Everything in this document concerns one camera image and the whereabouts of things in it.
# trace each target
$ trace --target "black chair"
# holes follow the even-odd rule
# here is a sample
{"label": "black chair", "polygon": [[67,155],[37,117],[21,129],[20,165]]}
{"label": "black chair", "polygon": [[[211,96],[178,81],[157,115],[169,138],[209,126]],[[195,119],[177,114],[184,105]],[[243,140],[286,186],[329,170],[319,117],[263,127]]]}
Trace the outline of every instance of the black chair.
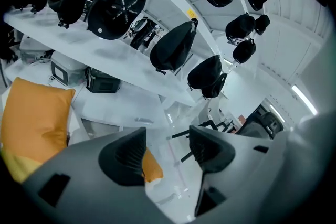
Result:
{"label": "black chair", "polygon": [[262,116],[250,115],[244,125],[236,132],[238,135],[274,139],[275,135],[284,129],[279,119],[272,113],[266,112]]}

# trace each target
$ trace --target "display rack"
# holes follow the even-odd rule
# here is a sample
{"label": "display rack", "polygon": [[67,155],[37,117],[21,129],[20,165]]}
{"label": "display rack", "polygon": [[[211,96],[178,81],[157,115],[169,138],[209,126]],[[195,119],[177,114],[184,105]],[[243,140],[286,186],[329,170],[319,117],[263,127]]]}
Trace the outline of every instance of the display rack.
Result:
{"label": "display rack", "polygon": [[[50,62],[26,65],[21,59],[5,69],[10,81],[16,77],[47,86],[69,89],[52,79]],[[126,127],[168,127],[159,96],[129,83],[116,93],[92,93],[84,84],[73,87],[72,106],[82,119]]]}
{"label": "display rack", "polygon": [[32,14],[30,8],[8,12],[4,21],[36,41],[74,60],[177,102],[194,106],[186,86],[167,72],[155,71],[149,58],[121,40],[105,40],[87,30],[79,20],[69,29],[58,26],[57,14],[45,8]]}

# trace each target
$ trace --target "white wall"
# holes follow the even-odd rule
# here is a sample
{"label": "white wall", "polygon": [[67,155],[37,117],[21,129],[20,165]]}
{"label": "white wall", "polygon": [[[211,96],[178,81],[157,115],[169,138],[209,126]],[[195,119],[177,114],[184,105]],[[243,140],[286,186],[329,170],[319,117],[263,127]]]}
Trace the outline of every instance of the white wall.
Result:
{"label": "white wall", "polygon": [[233,116],[247,118],[268,95],[269,89],[261,80],[254,79],[248,70],[237,67],[229,73],[224,84],[227,108]]}
{"label": "white wall", "polygon": [[336,107],[336,34],[334,33],[316,57],[302,72],[298,83],[318,112]]}

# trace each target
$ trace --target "fluorescent light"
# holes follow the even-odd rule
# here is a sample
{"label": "fluorescent light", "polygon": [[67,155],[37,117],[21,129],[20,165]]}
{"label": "fluorescent light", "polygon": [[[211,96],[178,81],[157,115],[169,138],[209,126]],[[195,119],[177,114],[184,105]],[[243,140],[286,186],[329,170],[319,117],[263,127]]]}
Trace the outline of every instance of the fluorescent light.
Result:
{"label": "fluorescent light", "polygon": [[169,113],[167,113],[168,119],[170,120],[171,123],[173,123],[172,117],[170,116]]}
{"label": "fluorescent light", "polygon": [[285,120],[283,119],[283,117],[279,114],[279,112],[278,111],[276,111],[276,109],[274,108],[274,106],[272,106],[271,104],[269,105],[272,109],[273,109],[273,111],[279,116],[279,118],[283,121],[283,122],[285,122]]}
{"label": "fluorescent light", "polygon": [[299,90],[299,88],[296,85],[294,85],[292,87],[292,90],[302,99],[302,101],[306,104],[306,106],[309,108],[309,110],[311,111],[311,113],[313,113],[313,115],[317,115],[316,108],[308,100],[308,98]]}
{"label": "fluorescent light", "polygon": [[224,59],[224,62],[228,63],[229,65],[232,65],[232,63],[230,61],[228,61],[228,60]]}

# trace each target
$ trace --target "black strap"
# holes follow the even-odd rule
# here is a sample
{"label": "black strap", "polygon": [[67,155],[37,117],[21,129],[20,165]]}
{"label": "black strap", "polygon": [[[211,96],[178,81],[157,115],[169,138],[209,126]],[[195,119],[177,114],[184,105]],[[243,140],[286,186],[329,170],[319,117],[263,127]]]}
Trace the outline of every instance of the black strap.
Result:
{"label": "black strap", "polygon": [[162,73],[162,74],[164,74],[164,75],[166,75],[166,72],[164,72],[164,71],[162,71],[162,70],[160,70],[160,69],[158,69],[158,68],[156,68],[155,71],[156,71],[156,72],[159,72],[159,73]]}
{"label": "black strap", "polygon": [[65,27],[65,29],[69,28],[69,25],[64,23],[62,20],[59,21],[58,26]]}
{"label": "black strap", "polygon": [[194,23],[194,25],[195,25],[195,31],[196,31],[196,28],[198,26],[198,20],[196,18],[192,18],[191,21]]}

